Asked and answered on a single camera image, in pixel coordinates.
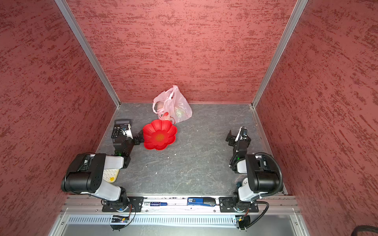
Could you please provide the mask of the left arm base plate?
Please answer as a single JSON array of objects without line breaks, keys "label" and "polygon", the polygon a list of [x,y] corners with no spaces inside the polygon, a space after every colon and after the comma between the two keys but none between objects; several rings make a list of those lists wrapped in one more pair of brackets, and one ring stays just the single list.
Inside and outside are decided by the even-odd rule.
[{"label": "left arm base plate", "polygon": [[144,199],[144,197],[131,196],[126,198],[126,202],[102,200],[102,212],[141,212]]}]

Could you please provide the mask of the pink plastic bag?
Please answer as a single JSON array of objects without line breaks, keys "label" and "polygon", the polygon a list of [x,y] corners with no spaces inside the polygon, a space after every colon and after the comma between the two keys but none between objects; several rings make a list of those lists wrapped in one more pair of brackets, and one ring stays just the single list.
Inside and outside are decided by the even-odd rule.
[{"label": "pink plastic bag", "polygon": [[172,124],[186,121],[193,115],[189,103],[176,85],[155,97],[152,109],[159,120],[170,121]]}]

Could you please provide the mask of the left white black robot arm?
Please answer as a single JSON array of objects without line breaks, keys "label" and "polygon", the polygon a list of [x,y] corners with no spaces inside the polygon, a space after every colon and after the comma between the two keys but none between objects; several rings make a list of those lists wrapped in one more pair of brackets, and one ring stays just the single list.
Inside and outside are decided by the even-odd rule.
[{"label": "left white black robot arm", "polygon": [[128,168],[135,145],[144,142],[143,134],[131,138],[118,136],[113,140],[114,155],[105,153],[78,154],[69,165],[61,183],[61,190],[72,194],[88,194],[107,202],[128,204],[126,190],[104,180],[104,170]]}]

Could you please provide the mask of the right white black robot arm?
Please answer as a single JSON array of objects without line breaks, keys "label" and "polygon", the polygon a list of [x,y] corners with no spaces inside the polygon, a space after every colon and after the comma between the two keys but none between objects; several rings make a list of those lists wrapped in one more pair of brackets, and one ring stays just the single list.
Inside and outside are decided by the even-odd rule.
[{"label": "right white black robot arm", "polygon": [[234,173],[247,175],[246,183],[237,187],[233,194],[235,203],[253,203],[283,190],[283,173],[274,157],[265,152],[248,154],[252,140],[245,127],[240,127],[237,135],[229,132],[225,141],[233,147],[229,168]]}]

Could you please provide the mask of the red flower-shaped plastic bowl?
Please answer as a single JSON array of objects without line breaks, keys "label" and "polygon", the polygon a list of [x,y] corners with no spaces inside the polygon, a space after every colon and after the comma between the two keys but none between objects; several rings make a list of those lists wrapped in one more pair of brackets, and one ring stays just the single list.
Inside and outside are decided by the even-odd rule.
[{"label": "red flower-shaped plastic bowl", "polygon": [[176,141],[178,129],[170,121],[154,120],[143,127],[144,147],[164,150]]}]

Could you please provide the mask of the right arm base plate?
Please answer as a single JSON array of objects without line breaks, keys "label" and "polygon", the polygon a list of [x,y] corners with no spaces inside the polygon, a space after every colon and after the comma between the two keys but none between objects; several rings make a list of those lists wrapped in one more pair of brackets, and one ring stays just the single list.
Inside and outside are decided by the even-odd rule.
[{"label": "right arm base plate", "polygon": [[235,213],[246,213],[259,212],[257,204],[251,202],[242,202],[236,200],[233,197],[220,197],[219,198],[220,212],[235,212]]}]

